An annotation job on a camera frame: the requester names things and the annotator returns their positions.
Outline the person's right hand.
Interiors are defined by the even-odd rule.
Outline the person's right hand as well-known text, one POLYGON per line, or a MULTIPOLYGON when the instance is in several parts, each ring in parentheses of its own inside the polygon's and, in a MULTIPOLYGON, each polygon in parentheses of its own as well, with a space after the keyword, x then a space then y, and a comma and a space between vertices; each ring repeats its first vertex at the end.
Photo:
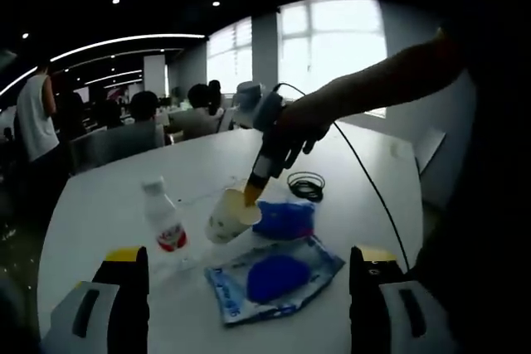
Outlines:
POLYGON ((306 95, 281 112, 270 139, 282 153, 281 169, 289 170, 297 157, 312 152, 333 122, 327 111, 327 96, 320 92, 306 95))

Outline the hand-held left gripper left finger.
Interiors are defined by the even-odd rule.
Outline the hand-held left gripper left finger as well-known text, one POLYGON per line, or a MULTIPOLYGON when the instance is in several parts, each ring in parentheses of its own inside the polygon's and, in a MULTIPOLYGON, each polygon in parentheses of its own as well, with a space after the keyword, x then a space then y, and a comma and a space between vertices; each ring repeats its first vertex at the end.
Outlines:
POLYGON ((43 353, 146 353, 149 262, 145 247, 109 252, 91 281, 52 310, 43 353))

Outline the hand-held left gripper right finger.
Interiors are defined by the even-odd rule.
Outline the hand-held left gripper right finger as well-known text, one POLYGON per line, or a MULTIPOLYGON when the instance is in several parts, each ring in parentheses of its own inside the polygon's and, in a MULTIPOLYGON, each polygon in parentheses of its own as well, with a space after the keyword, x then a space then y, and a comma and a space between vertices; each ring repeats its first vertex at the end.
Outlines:
POLYGON ((385 251, 349 257, 352 353, 451 353, 446 310, 385 251))

